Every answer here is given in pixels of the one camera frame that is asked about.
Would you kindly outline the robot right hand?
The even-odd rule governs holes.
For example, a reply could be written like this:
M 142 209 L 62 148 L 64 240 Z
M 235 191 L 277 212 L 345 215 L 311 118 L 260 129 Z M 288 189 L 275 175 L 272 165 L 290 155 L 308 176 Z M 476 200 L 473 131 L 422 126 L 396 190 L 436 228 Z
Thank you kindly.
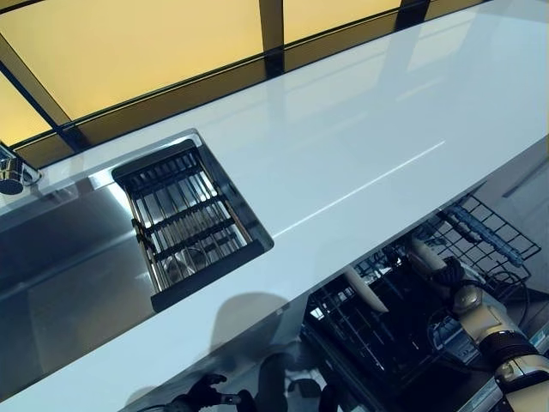
M 456 257 L 446 257 L 443 262 L 445 266 L 442 269 L 434 270 L 430 274 L 430 280 L 434 284 L 455 293 L 466 285 L 476 283 L 475 278 L 466 273 Z

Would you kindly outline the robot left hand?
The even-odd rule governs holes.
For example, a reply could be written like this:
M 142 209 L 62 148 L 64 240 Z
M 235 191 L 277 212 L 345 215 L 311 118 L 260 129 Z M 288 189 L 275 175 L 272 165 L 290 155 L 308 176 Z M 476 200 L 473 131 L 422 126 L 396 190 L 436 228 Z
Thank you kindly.
M 216 385 L 227 381 L 220 374 L 206 374 L 198 379 L 188 392 L 178 395 L 169 404 L 170 411 L 200 411 L 216 405 L 238 405 L 241 396 L 218 392 Z

